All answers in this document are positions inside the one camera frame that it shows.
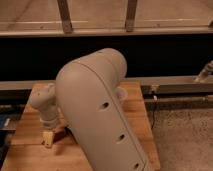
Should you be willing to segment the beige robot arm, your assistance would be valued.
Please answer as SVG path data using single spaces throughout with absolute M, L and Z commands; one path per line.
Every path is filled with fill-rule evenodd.
M 123 54 L 104 48 L 68 62 L 30 95 L 46 130 L 64 115 L 93 171 L 154 171 L 117 96 L 126 72 Z

